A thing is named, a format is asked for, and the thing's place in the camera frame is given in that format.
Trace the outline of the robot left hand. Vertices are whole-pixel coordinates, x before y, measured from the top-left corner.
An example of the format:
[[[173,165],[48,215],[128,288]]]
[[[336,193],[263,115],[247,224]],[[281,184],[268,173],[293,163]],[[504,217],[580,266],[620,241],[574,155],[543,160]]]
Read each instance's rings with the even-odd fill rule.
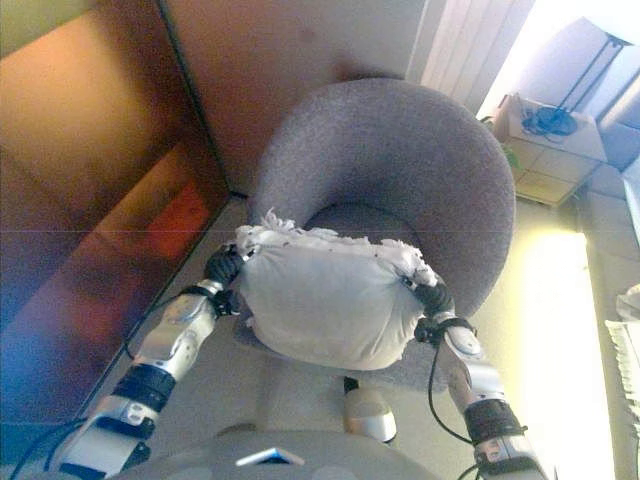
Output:
[[[204,277],[210,281],[217,292],[226,290],[238,276],[245,260],[235,245],[221,246],[207,260]]]

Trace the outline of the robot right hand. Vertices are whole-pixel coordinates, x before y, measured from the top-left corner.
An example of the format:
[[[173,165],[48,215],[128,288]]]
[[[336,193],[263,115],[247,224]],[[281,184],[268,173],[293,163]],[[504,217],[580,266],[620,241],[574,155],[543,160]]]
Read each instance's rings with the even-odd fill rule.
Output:
[[[443,281],[438,280],[434,285],[428,285],[402,277],[401,282],[415,298],[413,310],[416,317],[443,321],[456,316],[455,301]]]

